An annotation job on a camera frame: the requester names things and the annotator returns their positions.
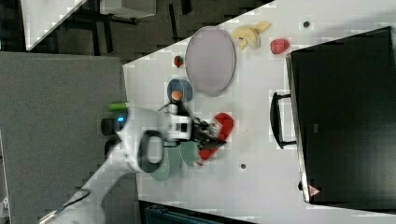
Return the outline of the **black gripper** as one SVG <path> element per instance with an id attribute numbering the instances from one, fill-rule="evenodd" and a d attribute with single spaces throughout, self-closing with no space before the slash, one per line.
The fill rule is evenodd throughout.
<path id="1" fill-rule="evenodd" d="M 220 131 L 221 128 L 222 124 L 218 121 L 212 120 L 208 123 L 194 117 L 191 139 L 199 146 L 200 150 L 211 150 L 222 147 L 226 144 L 226 141 L 219 141 L 214 132 Z"/>

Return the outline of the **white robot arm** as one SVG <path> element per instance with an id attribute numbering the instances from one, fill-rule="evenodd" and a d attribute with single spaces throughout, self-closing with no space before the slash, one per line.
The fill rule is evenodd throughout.
<path id="1" fill-rule="evenodd" d="M 37 224 L 105 224 L 103 200 L 120 178 L 130 173 L 154 173 L 162 166 L 151 161 L 149 152 L 161 155 L 167 148 L 193 142 L 204 159 L 227 143 L 233 118 L 217 114 L 206 122 L 195 117 L 181 102 L 170 102 L 157 110 L 127 107 L 126 119 L 116 131 L 120 141 L 110 148 L 104 163 L 63 205 L 39 219 Z"/>

